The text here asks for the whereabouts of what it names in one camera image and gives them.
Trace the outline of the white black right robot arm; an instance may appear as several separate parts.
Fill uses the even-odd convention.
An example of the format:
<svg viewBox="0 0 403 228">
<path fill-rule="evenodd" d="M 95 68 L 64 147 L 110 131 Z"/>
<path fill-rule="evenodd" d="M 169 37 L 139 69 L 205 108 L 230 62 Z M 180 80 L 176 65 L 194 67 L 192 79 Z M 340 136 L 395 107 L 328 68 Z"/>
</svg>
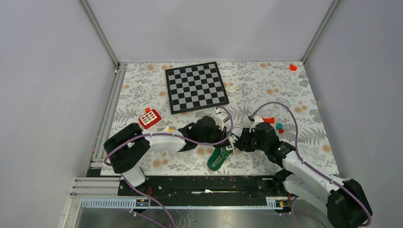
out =
<svg viewBox="0 0 403 228">
<path fill-rule="evenodd" d="M 335 228 L 358 228 L 373 215 L 362 186 L 354 179 L 344 180 L 311 165 L 297 155 L 297 149 L 281 141 L 268 122 L 254 128 L 235 128 L 234 146 L 245 152 L 262 151 L 281 167 L 272 183 L 280 196 L 291 193 L 326 214 Z"/>
</svg>

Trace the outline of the green canvas sneaker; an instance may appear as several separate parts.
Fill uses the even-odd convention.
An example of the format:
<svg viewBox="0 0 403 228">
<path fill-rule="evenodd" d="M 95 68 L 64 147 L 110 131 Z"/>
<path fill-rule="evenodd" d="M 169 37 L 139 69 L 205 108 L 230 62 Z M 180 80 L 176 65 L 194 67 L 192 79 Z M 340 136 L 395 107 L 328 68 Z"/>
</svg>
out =
<svg viewBox="0 0 403 228">
<path fill-rule="evenodd" d="M 221 148 L 216 148 L 213 151 L 212 155 L 207 161 L 207 168 L 210 171 L 218 171 L 221 168 L 226 159 L 235 151 L 235 143 L 240 138 L 241 134 L 242 128 L 235 127 L 235 129 L 230 134 L 230 137 L 228 138 L 229 145 Z"/>
</svg>

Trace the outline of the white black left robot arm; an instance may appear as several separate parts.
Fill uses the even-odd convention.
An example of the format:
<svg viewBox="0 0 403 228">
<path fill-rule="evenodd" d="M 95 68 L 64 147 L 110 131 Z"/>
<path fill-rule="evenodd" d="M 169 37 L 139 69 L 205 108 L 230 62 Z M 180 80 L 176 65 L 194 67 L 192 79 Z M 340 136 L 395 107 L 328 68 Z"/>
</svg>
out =
<svg viewBox="0 0 403 228">
<path fill-rule="evenodd" d="M 135 195 L 142 195 L 147 191 L 147 183 L 138 162 L 147 152 L 186 152 L 198 145 L 226 146 L 229 143 L 226 122 L 232 123 L 232 118 L 221 112 L 212 117 L 204 116 L 196 123 L 172 132 L 152 132 L 141 129 L 137 123 L 131 123 L 106 140 L 104 149 L 107 156 L 104 163 L 129 182 L 129 189 Z"/>
</svg>

